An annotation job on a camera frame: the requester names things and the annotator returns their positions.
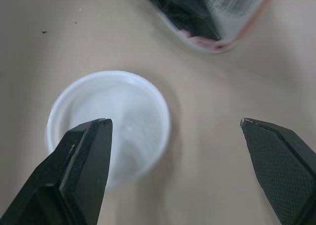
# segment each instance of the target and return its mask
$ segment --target plastic cup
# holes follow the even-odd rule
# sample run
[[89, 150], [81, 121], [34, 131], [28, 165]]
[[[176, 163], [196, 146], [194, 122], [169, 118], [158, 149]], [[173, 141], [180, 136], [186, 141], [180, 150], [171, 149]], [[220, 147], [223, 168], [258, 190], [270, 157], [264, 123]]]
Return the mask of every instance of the plastic cup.
[[106, 188], [145, 175], [168, 145], [170, 116], [158, 89], [138, 75], [104, 71], [78, 79], [56, 99], [46, 127], [48, 152], [67, 130], [98, 118], [113, 122]]

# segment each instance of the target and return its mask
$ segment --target black object in bag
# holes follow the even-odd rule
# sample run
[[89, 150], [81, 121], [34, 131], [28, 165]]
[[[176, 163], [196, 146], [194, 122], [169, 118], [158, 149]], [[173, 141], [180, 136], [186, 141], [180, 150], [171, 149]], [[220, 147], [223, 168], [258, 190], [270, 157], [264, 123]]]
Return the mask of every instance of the black object in bag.
[[219, 41], [221, 35], [205, 0], [150, 0], [179, 30]]
[[282, 225], [316, 225], [316, 154], [292, 131], [242, 119], [253, 168]]

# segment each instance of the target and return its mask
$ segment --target beige table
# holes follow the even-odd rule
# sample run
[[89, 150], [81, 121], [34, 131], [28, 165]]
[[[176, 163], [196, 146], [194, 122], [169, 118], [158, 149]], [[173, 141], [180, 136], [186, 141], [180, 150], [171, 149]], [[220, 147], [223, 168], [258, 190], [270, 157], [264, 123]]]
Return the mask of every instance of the beige table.
[[100, 225], [278, 225], [239, 121], [291, 128], [316, 150], [315, 11], [316, 0], [275, 0], [235, 49], [212, 55], [186, 47], [146, 0], [0, 0], [0, 214], [47, 156], [58, 94], [120, 69], [158, 87], [173, 132], [146, 178], [106, 193]]

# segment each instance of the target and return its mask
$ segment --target plastic bag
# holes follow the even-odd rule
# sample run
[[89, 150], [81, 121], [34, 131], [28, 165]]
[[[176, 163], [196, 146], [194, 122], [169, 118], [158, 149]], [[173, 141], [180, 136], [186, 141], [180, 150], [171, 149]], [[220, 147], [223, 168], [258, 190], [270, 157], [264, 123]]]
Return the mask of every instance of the plastic bag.
[[270, 0], [150, 0], [185, 43], [224, 52], [246, 33]]

